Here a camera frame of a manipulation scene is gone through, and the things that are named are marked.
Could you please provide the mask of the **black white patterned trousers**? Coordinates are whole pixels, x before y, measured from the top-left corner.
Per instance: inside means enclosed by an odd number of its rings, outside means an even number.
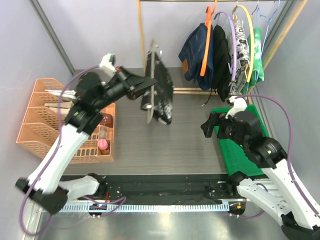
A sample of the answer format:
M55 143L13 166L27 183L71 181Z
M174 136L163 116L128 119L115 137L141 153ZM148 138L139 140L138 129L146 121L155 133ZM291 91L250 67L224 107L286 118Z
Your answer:
M146 77L151 76L151 60L152 53L149 51L146 61ZM172 123L174 84L168 69L159 59L157 53L154 54L154 60L154 78L157 80L157 84L154 85L154 110L152 117L162 124L170 125ZM150 101L151 90L149 89L142 95L140 109L147 111L151 105Z

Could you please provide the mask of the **orange plastic hanger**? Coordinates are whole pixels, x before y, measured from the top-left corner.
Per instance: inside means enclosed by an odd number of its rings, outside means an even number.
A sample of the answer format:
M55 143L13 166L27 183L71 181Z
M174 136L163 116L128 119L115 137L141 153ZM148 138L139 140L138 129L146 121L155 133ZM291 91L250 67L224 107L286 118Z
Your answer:
M213 7L209 5L206 8L206 19L205 19L204 25L207 27L207 33L206 33L204 55L202 59L201 69L200 69L201 77L205 75L206 69L207 69L208 55L209 55L209 48L210 48L210 41L211 41L212 16L216 11L217 2L218 2L217 0L214 0Z

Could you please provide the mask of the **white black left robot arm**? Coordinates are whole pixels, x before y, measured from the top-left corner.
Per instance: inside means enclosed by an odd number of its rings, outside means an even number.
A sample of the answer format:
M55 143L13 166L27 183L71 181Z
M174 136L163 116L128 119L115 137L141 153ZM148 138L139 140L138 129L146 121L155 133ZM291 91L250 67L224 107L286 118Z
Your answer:
M106 195L102 177L89 173L82 178L62 181L61 177L79 148L94 132L103 116L101 110L122 97L135 100L157 80L129 72L123 66L110 66L111 79L102 83L91 67L80 72L75 96L59 135L40 165L27 178L20 177L15 186L51 215L57 214L67 202L86 196L101 200Z

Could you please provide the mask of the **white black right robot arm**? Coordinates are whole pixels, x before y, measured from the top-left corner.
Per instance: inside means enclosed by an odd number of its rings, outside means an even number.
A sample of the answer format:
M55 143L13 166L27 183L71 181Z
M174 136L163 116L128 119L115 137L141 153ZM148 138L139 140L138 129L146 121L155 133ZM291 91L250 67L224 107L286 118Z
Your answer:
M277 221L289 240L318 240L320 218L299 194L295 186L298 180L292 179L288 170L288 154L277 140L263 134L260 119L250 111L240 111L234 116L211 112L201 129L208 138L215 127L218 127L217 138L229 139L240 146L245 156L273 182L283 199L276 198L241 171L229 177L226 194L251 200Z

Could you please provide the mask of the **blue denim jeans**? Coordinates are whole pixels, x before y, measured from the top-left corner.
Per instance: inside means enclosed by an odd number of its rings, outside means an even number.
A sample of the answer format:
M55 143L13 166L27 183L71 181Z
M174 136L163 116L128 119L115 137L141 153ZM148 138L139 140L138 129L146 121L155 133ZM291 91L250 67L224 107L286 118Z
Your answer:
M205 75L200 76L202 61L205 52L206 36L207 27L202 22L188 36L178 54L178 58L181 61L184 78L187 81L198 83L199 87L203 91L207 91L211 88L214 76L214 34L212 30L210 35L210 46Z

